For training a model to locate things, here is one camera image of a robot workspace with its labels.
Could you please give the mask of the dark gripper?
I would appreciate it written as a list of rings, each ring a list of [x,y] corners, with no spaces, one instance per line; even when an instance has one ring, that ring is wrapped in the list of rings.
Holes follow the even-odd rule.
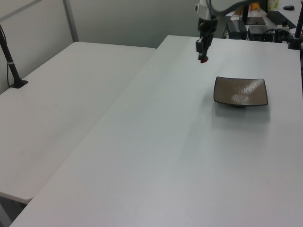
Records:
[[[212,36],[218,24],[218,17],[211,16],[210,19],[198,19],[198,31],[199,31],[199,39],[196,40],[196,52],[198,53],[198,59],[203,60],[207,57],[207,51],[212,42]]]

